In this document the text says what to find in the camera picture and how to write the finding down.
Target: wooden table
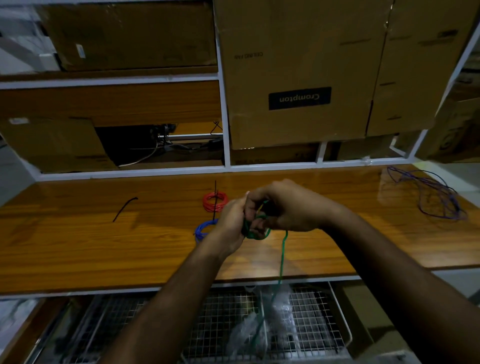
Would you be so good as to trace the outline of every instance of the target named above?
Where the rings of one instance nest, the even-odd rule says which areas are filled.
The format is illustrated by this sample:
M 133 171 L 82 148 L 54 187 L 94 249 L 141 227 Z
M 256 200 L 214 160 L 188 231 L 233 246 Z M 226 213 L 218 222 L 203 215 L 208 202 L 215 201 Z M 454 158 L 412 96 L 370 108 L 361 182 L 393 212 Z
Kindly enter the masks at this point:
M 480 266 L 480 210 L 460 198 L 468 221 L 428 217 L 416 185 L 393 184 L 385 167 L 43 182 L 0 208 L 0 294 L 160 286 L 194 248 L 197 225 L 212 217 L 202 197 L 215 180 L 235 198 L 283 178 L 345 204 L 424 267 Z M 277 278 L 283 236 L 246 240 L 217 280 Z M 289 233 L 286 278 L 353 274 L 322 231 Z

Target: red wire coil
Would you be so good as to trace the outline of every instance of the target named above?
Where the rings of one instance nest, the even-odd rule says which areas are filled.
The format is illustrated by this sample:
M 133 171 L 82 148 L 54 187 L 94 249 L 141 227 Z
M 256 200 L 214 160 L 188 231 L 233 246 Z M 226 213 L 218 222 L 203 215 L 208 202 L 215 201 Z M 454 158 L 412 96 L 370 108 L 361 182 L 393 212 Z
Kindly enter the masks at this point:
M 212 204 L 211 202 L 208 202 L 209 199 L 215 198 L 215 192 L 210 192 L 209 194 L 206 194 L 204 196 L 204 209 L 207 212 L 213 212 L 215 209 L 215 212 L 220 212 L 223 210 L 225 205 L 228 203 L 228 197 L 225 193 L 218 191 L 216 193 L 216 196 L 218 198 L 216 202 L 216 207 L 215 204 Z

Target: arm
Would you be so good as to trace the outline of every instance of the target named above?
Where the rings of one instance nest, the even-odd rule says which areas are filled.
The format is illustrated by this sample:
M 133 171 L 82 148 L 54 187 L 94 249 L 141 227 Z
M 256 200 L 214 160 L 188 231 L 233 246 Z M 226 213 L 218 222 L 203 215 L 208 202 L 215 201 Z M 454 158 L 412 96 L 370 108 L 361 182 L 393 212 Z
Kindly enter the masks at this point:
M 423 363 L 480 363 L 480 310 L 421 267 L 360 216 L 292 181 L 249 194 L 247 220 L 268 199 L 276 211 L 252 228 L 323 229 L 330 235 Z
M 120 333 L 99 364 L 176 363 L 208 290 L 244 237 L 246 197 L 229 202 L 215 229 Z

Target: person's left arm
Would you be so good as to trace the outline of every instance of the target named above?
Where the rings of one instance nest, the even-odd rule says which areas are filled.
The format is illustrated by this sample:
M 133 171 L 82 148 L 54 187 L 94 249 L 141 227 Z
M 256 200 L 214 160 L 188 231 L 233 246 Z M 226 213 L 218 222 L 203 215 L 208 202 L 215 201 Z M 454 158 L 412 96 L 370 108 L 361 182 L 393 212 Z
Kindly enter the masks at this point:
M 119 334 L 99 364 L 176 363 L 226 257 L 243 242 L 244 198 L 229 202 L 160 292 Z

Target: hand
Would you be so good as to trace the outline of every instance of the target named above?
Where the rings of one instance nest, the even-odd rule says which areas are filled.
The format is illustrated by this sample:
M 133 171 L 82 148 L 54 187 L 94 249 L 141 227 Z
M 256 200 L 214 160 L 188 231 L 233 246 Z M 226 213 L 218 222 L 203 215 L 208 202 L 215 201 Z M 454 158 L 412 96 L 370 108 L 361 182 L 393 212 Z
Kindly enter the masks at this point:
M 231 200 L 223 208 L 220 218 L 211 233 L 207 235 L 201 244 L 211 244 L 222 259 L 236 252 L 245 237 L 241 233 L 243 227 L 243 207 L 247 199 L 244 197 Z
M 265 209 L 267 219 L 255 219 L 258 208 L 265 200 L 271 201 L 274 208 Z M 310 231 L 325 227 L 332 212 L 342 208 L 342 205 L 293 181 L 283 180 L 250 192 L 245 203 L 245 217 L 252 221 L 251 230 L 259 233 L 267 228 Z

